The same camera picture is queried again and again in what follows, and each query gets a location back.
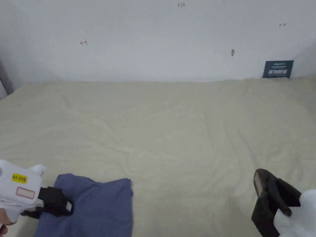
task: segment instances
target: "human hand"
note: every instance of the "human hand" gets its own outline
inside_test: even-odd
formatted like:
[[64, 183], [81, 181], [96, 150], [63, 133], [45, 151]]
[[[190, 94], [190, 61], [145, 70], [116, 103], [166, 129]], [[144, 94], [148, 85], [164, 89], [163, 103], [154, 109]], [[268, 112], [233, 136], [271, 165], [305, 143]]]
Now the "human hand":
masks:
[[5, 209], [0, 208], [0, 224], [2, 224], [0, 229], [0, 237], [8, 232], [8, 228], [5, 225], [10, 225], [11, 221], [7, 216]]

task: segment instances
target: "dark blue sign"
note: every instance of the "dark blue sign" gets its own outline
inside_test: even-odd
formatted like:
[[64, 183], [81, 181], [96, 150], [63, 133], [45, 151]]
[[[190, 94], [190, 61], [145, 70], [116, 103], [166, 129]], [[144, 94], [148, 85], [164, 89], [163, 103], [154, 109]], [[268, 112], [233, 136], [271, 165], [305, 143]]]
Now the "dark blue sign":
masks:
[[262, 78], [287, 77], [290, 78], [293, 60], [290, 61], [266, 61]]

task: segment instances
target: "beige blanket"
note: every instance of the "beige blanket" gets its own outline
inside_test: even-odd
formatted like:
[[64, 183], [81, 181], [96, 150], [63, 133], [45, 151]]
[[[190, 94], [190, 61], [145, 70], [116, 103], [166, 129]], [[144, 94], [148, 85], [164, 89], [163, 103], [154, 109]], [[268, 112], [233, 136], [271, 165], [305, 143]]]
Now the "beige blanket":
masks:
[[260, 236], [257, 168], [316, 188], [316, 79], [29, 84], [0, 101], [0, 158], [47, 166], [49, 185], [130, 178], [136, 237]]

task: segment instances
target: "blue cloth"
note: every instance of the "blue cloth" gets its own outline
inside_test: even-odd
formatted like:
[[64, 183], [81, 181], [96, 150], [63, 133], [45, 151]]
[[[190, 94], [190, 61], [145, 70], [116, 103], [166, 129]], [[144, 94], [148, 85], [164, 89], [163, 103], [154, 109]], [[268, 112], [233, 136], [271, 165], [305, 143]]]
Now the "blue cloth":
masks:
[[89, 178], [62, 174], [54, 187], [74, 202], [71, 216], [42, 213], [34, 237], [98, 237], [132, 235], [130, 179], [97, 183]]

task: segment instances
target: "yellow label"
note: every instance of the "yellow label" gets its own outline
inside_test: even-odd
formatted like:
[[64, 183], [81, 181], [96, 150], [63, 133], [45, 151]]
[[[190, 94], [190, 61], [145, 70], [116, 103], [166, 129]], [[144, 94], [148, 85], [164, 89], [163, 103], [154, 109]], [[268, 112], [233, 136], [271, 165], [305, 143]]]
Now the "yellow label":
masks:
[[18, 173], [14, 173], [13, 176], [12, 176], [12, 181], [18, 182], [18, 183], [21, 183], [21, 184], [26, 184], [27, 183], [27, 177], [23, 176], [23, 175], [20, 175]]

